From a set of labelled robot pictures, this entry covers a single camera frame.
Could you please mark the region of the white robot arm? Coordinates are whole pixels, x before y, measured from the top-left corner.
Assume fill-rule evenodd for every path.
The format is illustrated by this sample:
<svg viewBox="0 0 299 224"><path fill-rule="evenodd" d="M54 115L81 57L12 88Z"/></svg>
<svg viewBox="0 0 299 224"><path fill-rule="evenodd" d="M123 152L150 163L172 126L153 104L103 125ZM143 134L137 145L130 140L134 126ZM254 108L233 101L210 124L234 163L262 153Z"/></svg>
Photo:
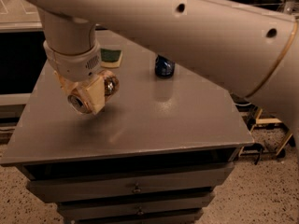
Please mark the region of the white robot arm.
<svg viewBox="0 0 299 224"><path fill-rule="evenodd" d="M26 0L52 67L81 81L99 69L94 27L193 70L299 131L298 20L227 0Z"/></svg>

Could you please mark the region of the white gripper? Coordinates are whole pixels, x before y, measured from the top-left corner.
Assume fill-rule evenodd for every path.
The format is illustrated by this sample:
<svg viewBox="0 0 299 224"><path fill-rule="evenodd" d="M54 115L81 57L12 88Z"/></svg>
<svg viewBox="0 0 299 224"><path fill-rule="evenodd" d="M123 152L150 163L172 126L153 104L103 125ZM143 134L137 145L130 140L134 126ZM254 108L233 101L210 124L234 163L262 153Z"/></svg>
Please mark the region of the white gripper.
<svg viewBox="0 0 299 224"><path fill-rule="evenodd" d="M92 49L78 55L64 55L54 51L47 42L43 44L48 63L55 70L61 90L69 96L75 83L84 81L101 69L101 50L98 42ZM102 77L96 75L81 84L81 97L91 112L96 115L105 106L105 84Z"/></svg>

